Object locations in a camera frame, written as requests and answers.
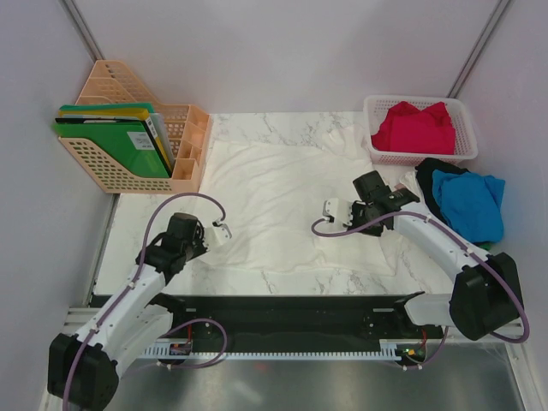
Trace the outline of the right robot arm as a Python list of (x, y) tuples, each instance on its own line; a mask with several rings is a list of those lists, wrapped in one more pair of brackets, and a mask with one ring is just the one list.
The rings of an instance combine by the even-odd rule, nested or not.
[(391, 189), (377, 171), (353, 181), (349, 231), (381, 235), (393, 230), (431, 257), (452, 281), (448, 295), (417, 294), (392, 315), (394, 331), (411, 337), (423, 325), (454, 327), (467, 339), (492, 335), (507, 343), (530, 336), (515, 261), (465, 241), (433, 216), (407, 188)]

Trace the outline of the white t shirt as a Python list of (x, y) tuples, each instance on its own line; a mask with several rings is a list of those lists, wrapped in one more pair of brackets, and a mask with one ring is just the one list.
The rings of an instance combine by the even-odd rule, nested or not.
[(373, 169), (363, 137), (362, 127), (351, 126), (323, 135), (320, 148), (216, 141), (200, 191), (224, 206), (233, 237), (202, 261), (252, 271), (340, 268), (394, 276), (389, 240), (311, 231), (327, 199), (357, 200), (354, 179)]

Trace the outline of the blue t shirt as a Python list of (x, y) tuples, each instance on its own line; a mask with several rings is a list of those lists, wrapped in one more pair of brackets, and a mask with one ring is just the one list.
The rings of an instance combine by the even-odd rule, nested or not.
[(432, 196), (444, 220), (472, 243), (497, 243), (503, 239), (501, 214), (505, 181), (472, 172), (457, 175), (432, 173)]

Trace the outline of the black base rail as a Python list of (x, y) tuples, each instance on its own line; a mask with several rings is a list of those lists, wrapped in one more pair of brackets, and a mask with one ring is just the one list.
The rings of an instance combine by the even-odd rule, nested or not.
[(154, 303), (168, 308), (175, 332), (193, 348), (217, 352), (373, 351), (379, 341), (439, 339), (436, 325), (413, 325), (403, 316), (401, 295), (171, 296)]

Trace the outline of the peach plastic file organizer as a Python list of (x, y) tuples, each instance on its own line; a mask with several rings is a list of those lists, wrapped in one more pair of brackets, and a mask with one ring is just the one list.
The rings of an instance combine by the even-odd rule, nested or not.
[(123, 62), (98, 60), (53, 128), (110, 194), (177, 194), (200, 186), (211, 118), (193, 104), (162, 104)]

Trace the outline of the beige pink t shirt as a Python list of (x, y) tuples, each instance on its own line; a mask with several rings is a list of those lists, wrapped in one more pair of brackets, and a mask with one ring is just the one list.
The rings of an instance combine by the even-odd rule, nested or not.
[(398, 183), (395, 185), (395, 188), (406, 188), (414, 195), (416, 195), (420, 199), (420, 201), (424, 200), (424, 195), (417, 181), (415, 171), (408, 171), (405, 174), (401, 175), (399, 177)]

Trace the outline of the black t shirt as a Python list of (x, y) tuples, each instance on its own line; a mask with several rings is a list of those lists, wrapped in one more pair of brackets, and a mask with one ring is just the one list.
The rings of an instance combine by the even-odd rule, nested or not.
[(437, 158), (426, 158), (415, 167), (416, 180), (423, 193), (426, 205), (430, 212), (435, 215), (440, 221), (445, 222), (438, 203), (433, 197), (433, 172), (438, 170), (443, 173), (462, 175), (468, 172), (466, 168), (460, 168), (456, 165), (446, 163)]

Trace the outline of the red t shirt in basket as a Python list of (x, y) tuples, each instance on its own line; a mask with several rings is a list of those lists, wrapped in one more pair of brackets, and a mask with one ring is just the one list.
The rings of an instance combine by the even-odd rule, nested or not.
[(456, 131), (445, 103), (419, 110), (403, 101), (388, 109), (371, 140), (375, 149), (384, 152), (453, 155)]

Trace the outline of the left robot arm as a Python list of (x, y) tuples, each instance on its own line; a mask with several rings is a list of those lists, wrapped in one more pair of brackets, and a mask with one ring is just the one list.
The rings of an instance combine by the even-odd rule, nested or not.
[(47, 390), (87, 410), (103, 410), (119, 381), (141, 353), (163, 334), (178, 337), (188, 316), (154, 303), (186, 263), (229, 239), (223, 225), (204, 227), (187, 213), (174, 214), (167, 229), (145, 246), (127, 281), (73, 335), (57, 335), (49, 348)]

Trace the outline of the white plastic basket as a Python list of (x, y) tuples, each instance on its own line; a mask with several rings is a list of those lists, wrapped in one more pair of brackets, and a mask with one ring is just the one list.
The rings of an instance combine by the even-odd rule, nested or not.
[[(445, 104), (450, 115), (451, 124), (456, 131), (456, 146), (452, 155), (387, 152), (374, 147), (372, 136), (378, 132), (389, 108), (402, 101), (410, 103), (417, 109), (425, 109), (439, 102)], [(475, 159), (478, 155), (471, 116), (465, 105), (458, 99), (408, 95), (370, 95), (364, 99), (363, 113), (365, 122), (364, 143), (370, 153), (372, 162), (375, 164), (416, 166), (424, 158), (431, 157), (457, 165), (462, 161)]]

